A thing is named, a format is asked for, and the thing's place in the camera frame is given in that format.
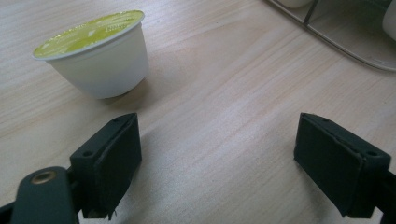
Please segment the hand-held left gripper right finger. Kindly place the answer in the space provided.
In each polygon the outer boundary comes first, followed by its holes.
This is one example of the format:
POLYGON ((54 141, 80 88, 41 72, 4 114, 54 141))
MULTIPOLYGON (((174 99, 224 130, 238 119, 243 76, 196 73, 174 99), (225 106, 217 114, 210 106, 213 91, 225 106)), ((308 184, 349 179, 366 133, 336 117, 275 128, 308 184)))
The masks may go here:
POLYGON ((391 217, 391 156, 323 117, 300 115, 294 159, 342 216, 391 217))

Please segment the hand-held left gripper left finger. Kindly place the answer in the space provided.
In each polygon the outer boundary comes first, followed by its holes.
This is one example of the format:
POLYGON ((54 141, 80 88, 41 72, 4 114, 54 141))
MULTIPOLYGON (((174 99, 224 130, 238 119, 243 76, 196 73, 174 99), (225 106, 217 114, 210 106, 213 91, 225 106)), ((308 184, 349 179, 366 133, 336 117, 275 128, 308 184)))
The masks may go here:
POLYGON ((112 119, 70 156, 74 199, 85 218, 110 218, 142 161, 138 116, 112 119))

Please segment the green lid white coffee capsule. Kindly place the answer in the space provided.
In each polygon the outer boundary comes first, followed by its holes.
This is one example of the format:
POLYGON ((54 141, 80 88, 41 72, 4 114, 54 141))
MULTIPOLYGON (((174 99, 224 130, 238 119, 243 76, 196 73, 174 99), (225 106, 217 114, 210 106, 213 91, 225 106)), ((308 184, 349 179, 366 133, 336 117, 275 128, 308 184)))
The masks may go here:
POLYGON ((149 73, 141 10, 87 21, 42 43, 33 57, 96 99, 122 95, 149 73))

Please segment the clear storage box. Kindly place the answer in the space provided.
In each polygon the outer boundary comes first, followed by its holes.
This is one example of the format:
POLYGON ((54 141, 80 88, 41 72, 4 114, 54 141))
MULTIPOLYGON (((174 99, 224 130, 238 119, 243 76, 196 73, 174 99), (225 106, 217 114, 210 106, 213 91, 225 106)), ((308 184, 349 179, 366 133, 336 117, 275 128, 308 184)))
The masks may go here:
POLYGON ((266 0, 350 57, 396 72, 396 0, 266 0))

